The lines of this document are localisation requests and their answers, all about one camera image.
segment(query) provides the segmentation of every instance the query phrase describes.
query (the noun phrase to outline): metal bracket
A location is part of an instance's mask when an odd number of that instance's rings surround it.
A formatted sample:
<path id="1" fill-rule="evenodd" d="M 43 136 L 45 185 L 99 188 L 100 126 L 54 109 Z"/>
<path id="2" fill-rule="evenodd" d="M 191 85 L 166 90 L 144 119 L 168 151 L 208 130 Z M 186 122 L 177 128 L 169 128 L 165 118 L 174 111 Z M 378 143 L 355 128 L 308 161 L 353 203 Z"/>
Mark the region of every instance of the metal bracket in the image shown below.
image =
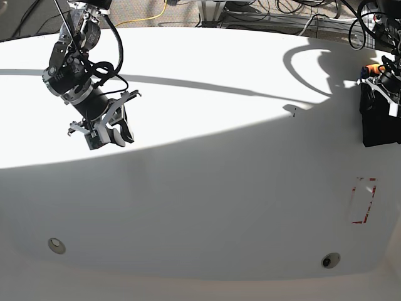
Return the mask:
<path id="1" fill-rule="evenodd" d="M 197 4 L 202 21 L 217 22 L 223 12 L 226 1 L 198 1 Z"/>
<path id="2" fill-rule="evenodd" d="M 106 124 L 111 121 L 113 118 L 114 113 L 117 111 L 117 109 L 121 108 L 127 101 L 135 98 L 137 95 L 141 96 L 138 90 L 135 90 L 131 93 L 129 92 L 124 92 L 121 94 L 121 98 L 116 100 L 111 107 L 107 110 L 106 115 L 102 120 L 99 122 L 100 125 L 106 126 Z"/>

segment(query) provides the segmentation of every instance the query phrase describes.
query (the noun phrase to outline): floor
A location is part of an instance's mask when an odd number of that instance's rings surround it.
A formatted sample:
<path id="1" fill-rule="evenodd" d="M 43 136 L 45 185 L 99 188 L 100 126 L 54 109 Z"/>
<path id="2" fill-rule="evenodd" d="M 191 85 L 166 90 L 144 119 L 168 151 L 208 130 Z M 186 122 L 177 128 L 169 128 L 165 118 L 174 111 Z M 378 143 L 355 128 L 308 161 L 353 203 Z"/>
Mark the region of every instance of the floor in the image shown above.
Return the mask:
<path id="1" fill-rule="evenodd" d="M 34 0 L 13 0 L 8 1 L 7 10 L 0 15 L 0 40 L 8 39 L 19 24 L 19 21 L 24 12 L 29 8 Z M 63 11 L 68 9 L 66 0 L 58 0 Z M 361 0 L 348 0 L 348 2 L 356 8 Z M 163 0 L 114 0 L 111 7 L 110 18 L 117 24 L 122 21 L 127 21 L 137 18 L 146 18 L 148 16 L 155 16 L 159 14 L 164 6 Z M 297 4 L 292 0 L 280 0 L 280 8 L 285 11 L 286 9 L 294 9 Z M 257 0 L 251 6 L 240 7 L 239 5 L 231 5 L 231 8 L 237 11 L 255 11 L 260 13 L 279 13 L 276 5 L 276 0 Z M 319 8 L 302 8 L 296 14 L 303 16 L 310 16 L 311 13 L 321 13 L 328 16 L 336 14 L 336 6 L 334 0 L 327 0 L 327 2 Z M 53 0 L 42 0 L 27 20 L 21 30 L 21 36 L 34 35 L 38 32 L 41 25 L 50 17 L 57 15 L 57 9 Z M 352 18 L 353 15 L 349 10 L 341 6 L 341 18 Z M 199 22 L 199 14 L 196 2 L 181 0 L 177 6 L 167 6 L 165 13 L 153 20 L 141 21 L 135 23 L 124 24 L 121 27 L 149 27 L 149 26 L 186 26 L 194 27 Z M 59 30 L 61 26 L 61 18 L 55 17 L 49 20 L 41 29 L 40 33 L 54 33 Z M 281 28 L 282 31 L 291 32 L 291 29 Z M 316 30 L 308 30 L 305 36 L 316 36 Z M 346 42 L 344 34 L 318 32 L 318 38 L 324 40 L 333 40 Z"/>

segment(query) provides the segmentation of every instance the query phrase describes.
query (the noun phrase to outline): white tabletop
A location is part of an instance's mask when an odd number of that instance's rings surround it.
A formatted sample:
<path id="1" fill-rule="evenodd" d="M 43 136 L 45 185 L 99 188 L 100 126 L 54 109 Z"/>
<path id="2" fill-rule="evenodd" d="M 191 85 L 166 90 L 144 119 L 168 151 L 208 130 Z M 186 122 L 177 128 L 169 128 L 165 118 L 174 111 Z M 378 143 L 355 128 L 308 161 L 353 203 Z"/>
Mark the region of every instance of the white tabletop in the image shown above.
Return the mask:
<path id="1" fill-rule="evenodd" d="M 204 280 L 376 267 L 399 216 L 400 146 L 364 148 L 355 80 L 382 53 L 225 29 L 120 33 L 121 74 L 142 93 L 127 104 L 135 143 L 124 149 L 89 151 L 82 135 L 67 136 L 80 116 L 40 77 L 56 36 L 0 44 L 0 210 L 15 250 Z M 117 62 L 111 32 L 90 56 Z M 365 224 L 349 219 L 358 177 L 377 179 Z M 66 254 L 50 252 L 51 237 Z M 331 252 L 341 262 L 323 269 Z"/>

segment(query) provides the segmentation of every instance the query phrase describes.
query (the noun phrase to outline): small black object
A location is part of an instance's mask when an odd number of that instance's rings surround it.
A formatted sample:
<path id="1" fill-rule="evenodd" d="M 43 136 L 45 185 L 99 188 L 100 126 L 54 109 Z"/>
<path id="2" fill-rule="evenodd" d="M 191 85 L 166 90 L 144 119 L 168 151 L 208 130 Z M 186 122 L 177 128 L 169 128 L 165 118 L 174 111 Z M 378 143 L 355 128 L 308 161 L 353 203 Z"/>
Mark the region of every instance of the small black object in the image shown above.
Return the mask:
<path id="1" fill-rule="evenodd" d="M 201 27 L 203 28 L 217 28 L 218 21 L 202 21 Z"/>
<path id="2" fill-rule="evenodd" d="M 72 2 L 72 3 L 73 2 L 84 2 L 87 4 L 91 4 L 93 6 L 96 6 L 98 8 L 107 10 L 110 8 L 110 5 L 112 5 L 112 1 L 113 0 L 76 0 L 76 1 L 70 0 L 69 2 Z"/>
<path id="3" fill-rule="evenodd" d="M 330 263 L 331 263 L 331 260 L 329 259 L 329 258 L 325 258 L 324 260 L 323 260 L 323 266 L 326 268 L 326 267 L 328 267 L 329 265 L 330 265 Z"/>
<path id="4" fill-rule="evenodd" d="M 179 0 L 166 0 L 167 5 L 169 6 L 176 6 Z"/>

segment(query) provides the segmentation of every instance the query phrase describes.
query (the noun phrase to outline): black cable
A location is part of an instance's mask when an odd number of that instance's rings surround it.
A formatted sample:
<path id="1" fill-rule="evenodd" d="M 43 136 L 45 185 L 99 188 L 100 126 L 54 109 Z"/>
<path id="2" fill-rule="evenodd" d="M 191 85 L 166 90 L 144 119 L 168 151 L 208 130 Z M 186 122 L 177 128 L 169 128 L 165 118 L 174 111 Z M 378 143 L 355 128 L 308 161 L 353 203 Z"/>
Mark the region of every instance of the black cable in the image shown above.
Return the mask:
<path id="1" fill-rule="evenodd" d="M 261 24 L 250 24 L 250 25 L 263 26 Z M 251 27 L 246 26 L 246 25 L 240 25 L 240 24 L 229 25 L 229 26 L 226 27 L 226 29 L 229 29 L 230 26 L 238 26 L 238 27 L 242 27 L 242 28 L 245 28 L 245 29 L 253 30 L 253 31 L 262 31 L 262 32 L 265 32 L 265 33 L 298 34 L 298 33 L 300 33 L 302 31 L 302 30 L 299 30 L 299 31 L 296 31 L 295 33 L 286 33 L 284 31 L 280 31 L 280 30 L 276 30 L 276 29 L 257 29 L 257 28 L 251 28 Z"/>
<path id="2" fill-rule="evenodd" d="M 386 15 L 388 16 L 388 14 L 386 13 L 381 13 L 380 11 L 370 11 L 369 13 L 365 13 L 363 15 L 361 15 L 361 17 L 365 17 L 368 16 L 369 14 L 382 14 L 382 15 Z M 354 22 L 352 22 L 351 26 L 350 26 L 350 30 L 348 31 L 348 40 L 351 40 L 351 35 L 352 35 L 352 29 L 353 27 L 356 25 L 356 23 L 358 22 L 358 20 L 355 20 Z M 383 46 L 387 46 L 386 44 L 388 44 L 387 42 L 383 41 L 382 39 L 380 39 L 380 37 L 378 37 L 377 35 L 375 35 L 376 37 L 373 37 L 376 41 L 378 41 L 380 44 L 382 44 Z"/>
<path id="3" fill-rule="evenodd" d="M 31 4 L 31 6 L 26 10 L 26 12 L 23 14 L 23 17 L 21 18 L 21 21 L 18 24 L 18 27 L 14 30 L 13 34 L 11 37 L 15 37 L 17 32 L 21 32 L 21 28 L 25 21 L 29 18 L 31 13 L 34 11 L 34 9 L 38 6 L 41 0 L 35 0 L 34 3 Z"/>
<path id="4" fill-rule="evenodd" d="M 75 43 L 74 36 L 73 36 L 73 31 L 70 28 L 70 25 L 68 24 L 67 20 L 64 18 L 63 12 L 61 11 L 60 4 L 58 4 L 57 0 L 54 0 L 54 2 L 55 2 L 55 5 L 57 7 L 59 15 L 61 16 L 61 18 L 63 18 L 63 22 L 64 22 L 65 27 L 67 28 L 68 34 L 71 36 L 71 40 L 72 40 L 72 42 L 73 42 L 73 44 L 75 46 L 75 50 L 79 52 L 80 56 L 82 56 L 82 53 L 80 52 L 80 48 Z"/>
<path id="5" fill-rule="evenodd" d="M 116 74 L 118 74 L 118 72 L 120 72 L 121 67 L 123 66 L 123 62 L 124 62 L 124 48 L 123 48 L 123 41 L 121 40 L 121 37 L 116 29 L 116 27 L 114 26 L 113 22 L 110 20 L 110 18 L 107 15 L 104 15 L 104 18 L 107 22 L 107 24 L 109 25 L 110 29 L 113 31 L 113 34 L 117 40 L 118 43 L 118 65 L 117 68 L 114 70 L 114 72 Z"/>
<path id="6" fill-rule="evenodd" d="M 309 6 L 310 8 L 317 8 L 321 6 L 325 0 L 314 0 L 314 1 L 307 1 L 307 0 L 293 0 L 296 3 L 300 3 L 305 6 Z"/>
<path id="7" fill-rule="evenodd" d="M 365 43 L 366 43 L 366 25 L 365 25 L 365 23 L 363 22 L 363 19 L 361 18 L 361 16 L 360 16 L 360 14 L 358 14 L 355 10 L 354 10 L 354 8 L 346 1 L 346 0 L 340 0 L 350 11 L 351 11 L 351 13 L 353 13 L 353 15 L 357 18 L 357 21 L 360 23 L 360 25 L 361 25 L 361 29 L 362 29 L 362 35 L 363 35 L 363 42 L 362 42 L 362 45 L 361 46 L 359 46 L 359 47 L 354 47 L 353 45 L 352 45 L 352 42 L 351 42 L 351 34 L 350 34 L 350 31 L 348 32 L 348 43 L 350 44 L 350 46 L 352 47 L 352 49 L 354 49 L 354 50 L 361 50 L 361 49 L 363 49 L 363 47 L 365 47 Z"/>
<path id="8" fill-rule="evenodd" d="M 43 28 L 43 26 L 45 26 L 45 24 L 46 24 L 48 21 L 50 21 L 50 20 L 52 20 L 52 19 L 54 19 L 54 18 L 57 18 L 57 17 L 60 17 L 60 14 L 56 14 L 56 15 L 54 15 L 53 17 L 48 18 L 48 19 L 39 27 L 39 29 L 38 29 L 38 31 L 35 33 L 35 35 L 36 35 L 36 34 L 39 34 L 40 30 Z"/>
<path id="9" fill-rule="evenodd" d="M 276 0 L 275 4 L 276 4 L 277 10 L 282 14 L 293 14 L 293 13 L 296 13 L 297 11 L 299 11 L 303 7 L 302 4 L 298 3 L 298 7 L 297 8 L 295 8 L 293 10 L 290 10 L 285 4 L 281 3 L 281 5 L 283 5 L 287 9 L 287 11 L 283 11 L 280 8 L 280 0 Z"/>
<path id="10" fill-rule="evenodd" d="M 318 31 L 319 31 L 319 18 L 316 17 L 316 34 L 315 34 L 315 38 L 318 38 Z"/>
<path id="11" fill-rule="evenodd" d="M 233 15 L 230 14 L 229 12 L 226 12 L 226 13 L 227 13 L 230 17 L 232 17 L 232 18 L 237 19 L 237 20 L 240 20 L 240 21 L 244 21 L 244 22 L 258 22 L 258 21 L 262 21 L 264 18 L 268 17 L 268 16 L 269 16 L 269 13 L 270 13 L 270 3 L 269 3 L 268 0 L 267 0 L 266 2 L 267 2 L 267 4 L 268 4 L 268 11 L 267 11 L 267 13 L 263 16 L 263 18 L 260 18 L 260 19 L 256 19 L 256 20 L 244 20 L 244 19 L 237 18 L 237 17 L 233 16 Z"/>
<path id="12" fill-rule="evenodd" d="M 338 3 L 337 0 L 334 0 L 336 4 L 336 15 L 334 16 L 335 19 L 338 19 L 340 17 L 340 11 L 338 10 Z"/>
<path id="13" fill-rule="evenodd" d="M 244 8 L 245 6 L 250 6 L 250 5 L 254 4 L 255 2 L 256 2 L 256 0 L 248 2 L 246 4 L 238 4 L 235 1 L 233 1 L 232 3 L 233 3 L 233 5 L 237 6 L 238 8 Z"/>
<path id="14" fill-rule="evenodd" d="M 362 9 L 369 3 L 376 2 L 376 0 L 363 0 L 359 6 L 358 6 L 358 15 L 360 16 L 362 13 Z M 368 26 L 366 26 L 365 22 L 363 22 L 362 18 L 361 19 L 361 26 L 363 26 L 363 29 L 375 40 L 379 41 L 380 44 L 382 44 L 384 47 L 389 47 L 391 49 L 394 48 L 394 45 L 391 45 L 390 43 L 384 42 L 381 40 L 373 31 L 371 31 Z"/>
<path id="15" fill-rule="evenodd" d="M 200 25 L 201 22 L 202 22 L 201 14 L 199 14 L 199 22 L 198 22 L 198 24 L 195 25 L 195 27 L 199 27 L 199 25 Z"/>

